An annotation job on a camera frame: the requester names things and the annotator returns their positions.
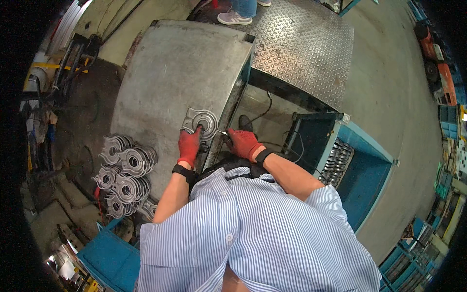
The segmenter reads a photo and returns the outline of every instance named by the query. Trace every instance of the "orange machine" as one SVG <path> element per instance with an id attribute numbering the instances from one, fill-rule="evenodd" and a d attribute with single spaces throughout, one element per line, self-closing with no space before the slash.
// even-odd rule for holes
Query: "orange machine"
<path id="1" fill-rule="evenodd" d="M 435 97 L 443 104 L 455 106 L 457 100 L 454 82 L 449 66 L 444 62 L 441 48 L 434 43 L 430 29 L 424 24 L 417 22 L 414 30 L 425 58 L 425 73 L 428 81 L 436 83 L 441 79 L 443 90 L 441 94 L 439 94 L 440 91 L 437 91 Z"/>

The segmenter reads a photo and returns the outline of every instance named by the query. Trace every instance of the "worker's left hand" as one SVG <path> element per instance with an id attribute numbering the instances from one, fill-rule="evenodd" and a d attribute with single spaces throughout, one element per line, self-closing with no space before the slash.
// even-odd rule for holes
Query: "worker's left hand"
<path id="1" fill-rule="evenodd" d="M 186 161 L 191 166 L 191 169 L 194 168 L 196 155 L 199 150 L 199 140 L 201 138 L 201 126 L 196 129 L 196 132 L 189 134 L 185 130 L 180 131 L 180 138 L 178 139 L 178 150 L 180 151 L 180 158 L 177 160 L 177 163 L 180 161 Z"/>

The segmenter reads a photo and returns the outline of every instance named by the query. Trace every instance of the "stack of metal parts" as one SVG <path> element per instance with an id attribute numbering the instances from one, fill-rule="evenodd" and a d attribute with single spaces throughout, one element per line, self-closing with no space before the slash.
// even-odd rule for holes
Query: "stack of metal parts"
<path id="1" fill-rule="evenodd" d="M 347 170 L 353 154 L 354 149 L 349 144 L 336 139 L 318 180 L 325 185 L 332 185 L 337 188 Z"/>
<path id="2" fill-rule="evenodd" d="M 143 215 L 147 216 L 152 222 L 152 220 L 154 219 L 154 213 L 156 212 L 157 203 L 157 201 L 154 201 L 151 197 L 148 197 L 146 201 L 144 201 L 141 204 L 138 211 Z"/>
<path id="3" fill-rule="evenodd" d="M 106 163 L 93 177 L 98 187 L 107 190 L 108 214 L 114 218 L 128 216 L 143 207 L 151 191 L 146 176 L 157 164 L 157 154 L 151 147 L 138 145 L 126 135 L 104 137 L 99 154 Z"/>

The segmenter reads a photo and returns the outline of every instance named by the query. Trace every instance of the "gray sneaker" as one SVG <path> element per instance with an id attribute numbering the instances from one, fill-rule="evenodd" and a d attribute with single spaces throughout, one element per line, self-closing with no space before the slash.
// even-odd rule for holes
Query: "gray sneaker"
<path id="1" fill-rule="evenodd" d="M 247 25 L 253 22 L 252 17 L 241 17 L 240 14 L 235 11 L 219 13 L 217 20 L 222 24 L 243 24 Z"/>
<path id="2" fill-rule="evenodd" d="M 258 2 L 259 5 L 264 7 L 271 6 L 271 0 L 256 0 L 256 2 Z"/>

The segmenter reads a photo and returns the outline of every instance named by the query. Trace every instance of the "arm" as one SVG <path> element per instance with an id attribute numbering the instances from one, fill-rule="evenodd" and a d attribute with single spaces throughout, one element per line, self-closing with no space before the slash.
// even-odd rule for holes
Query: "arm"
<path id="1" fill-rule="evenodd" d="M 191 167 L 186 161 L 177 163 L 190 170 Z M 162 193 L 162 197 L 157 204 L 154 213 L 153 223 L 162 223 L 176 211 L 180 210 L 188 203 L 188 183 L 186 177 L 179 173 L 172 173 L 169 184 Z"/>
<path id="2" fill-rule="evenodd" d="M 256 156 L 264 149 L 266 147 L 261 146 L 253 153 L 252 160 L 254 162 L 256 162 Z M 324 184 L 306 170 L 274 153 L 266 157 L 263 167 L 272 174 L 286 193 L 294 195 L 302 201 L 305 201 L 314 190 L 324 187 Z"/>
<path id="3" fill-rule="evenodd" d="M 259 143 L 252 132 L 227 129 L 232 143 L 227 144 L 232 153 L 256 163 L 256 156 L 266 147 Z M 324 186 L 314 176 L 295 163 L 274 153 L 269 154 L 263 167 L 276 179 L 278 184 L 289 193 L 305 201 L 312 191 Z"/>
<path id="4" fill-rule="evenodd" d="M 177 164 L 188 170 L 194 168 L 194 161 L 199 150 L 200 137 L 201 127 L 198 127 L 193 134 L 188 134 L 184 130 L 180 131 L 180 138 L 178 140 L 180 158 L 177 160 Z M 188 190 L 189 185 L 186 182 L 186 177 L 179 173 L 172 173 L 169 184 L 162 193 L 159 204 L 157 204 L 152 222 L 162 223 L 185 206 L 188 203 Z"/>

